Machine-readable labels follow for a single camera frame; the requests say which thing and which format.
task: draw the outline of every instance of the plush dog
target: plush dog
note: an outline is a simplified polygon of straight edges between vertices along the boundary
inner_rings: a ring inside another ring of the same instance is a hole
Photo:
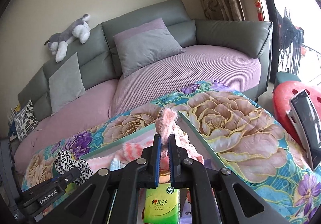
[[[56,62],[62,61],[67,54],[68,44],[73,42],[76,38],[84,44],[89,36],[89,26],[86,23],[90,19],[89,14],[84,14],[83,17],[74,21],[62,33],[53,34],[44,45],[47,45],[52,55],[56,55]]]

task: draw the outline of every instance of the floral quilt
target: floral quilt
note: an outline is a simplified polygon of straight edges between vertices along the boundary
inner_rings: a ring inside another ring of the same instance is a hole
[[[311,171],[305,152],[271,114],[215,80],[183,87],[38,151],[22,189],[52,178],[60,150],[80,158],[153,123],[164,106],[187,116],[222,162],[291,224],[309,222],[321,203],[320,167]]]

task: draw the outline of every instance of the patterned pillow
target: patterned pillow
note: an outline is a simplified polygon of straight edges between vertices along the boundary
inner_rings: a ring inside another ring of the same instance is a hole
[[[14,118],[19,141],[22,141],[27,135],[36,128],[38,120],[33,112],[33,103],[31,100]]]

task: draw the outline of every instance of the purple flower print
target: purple flower print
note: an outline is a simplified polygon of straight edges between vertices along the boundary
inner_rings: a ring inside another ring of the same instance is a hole
[[[92,141],[91,133],[83,131],[66,140],[63,150],[70,151],[79,159],[82,155],[89,152],[89,144]]]
[[[204,167],[205,167],[205,168],[209,168],[209,169],[213,169],[213,168],[212,168],[211,159],[204,160]]]
[[[317,182],[317,178],[314,175],[305,174],[299,182],[298,193],[302,198],[299,199],[294,206],[296,207],[305,203],[303,213],[307,215],[311,210],[313,197],[317,197],[321,193],[321,183]]]
[[[180,88],[178,91],[182,92],[183,94],[190,94],[195,92],[199,88],[199,84],[197,83],[192,83],[188,86],[185,86],[183,88]]]
[[[60,146],[60,143],[61,143],[61,141],[56,142],[56,143],[53,145],[53,147],[52,147],[51,150],[50,150],[51,154],[53,154],[53,153],[55,153],[55,152],[57,151],[57,149],[58,149],[59,146]]]
[[[230,91],[230,92],[235,91],[235,89],[228,87],[227,85],[225,85],[224,83],[218,80],[210,80],[210,82],[213,84],[213,86],[211,86],[211,89],[215,91]]]
[[[305,221],[303,224],[309,224],[309,221],[312,219],[313,215],[315,214],[315,212],[317,211],[318,207],[313,208],[313,210],[311,210],[311,212],[309,213],[308,216],[308,220]]]

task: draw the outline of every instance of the pink towel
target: pink towel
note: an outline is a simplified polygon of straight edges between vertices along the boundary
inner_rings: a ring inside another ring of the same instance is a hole
[[[189,143],[189,139],[186,133],[184,133],[175,123],[177,118],[177,112],[169,108],[164,108],[162,110],[162,116],[155,121],[156,132],[160,134],[161,143],[162,143],[162,152],[160,156],[160,168],[162,170],[169,170],[168,162],[168,138],[170,134],[175,134],[176,145],[178,147],[185,148],[189,158],[195,159],[202,164],[204,164],[204,158],[202,155],[198,154],[195,147]],[[146,147],[153,145],[153,140],[146,142],[141,145],[138,143],[125,143],[123,148],[116,151],[115,153],[102,157],[89,159],[87,162],[95,173],[101,168],[109,168],[110,163],[113,158],[117,158],[121,163],[127,164],[128,162],[134,161],[141,157],[142,150]]]
[[[142,150],[144,148],[150,147],[152,145],[153,140],[150,140],[143,145],[137,143],[125,143],[123,145],[123,148],[116,151],[115,153],[105,157],[89,159],[87,162],[92,171],[95,173],[101,168],[109,168],[113,158],[117,158],[121,163],[124,164],[134,161],[141,157]],[[198,154],[195,147],[189,143],[188,135],[186,133],[182,132],[182,136],[176,139],[176,145],[185,148],[190,158],[204,164],[203,156]],[[161,158],[160,161],[160,168],[163,170],[169,170],[168,156],[166,155],[165,157]]]

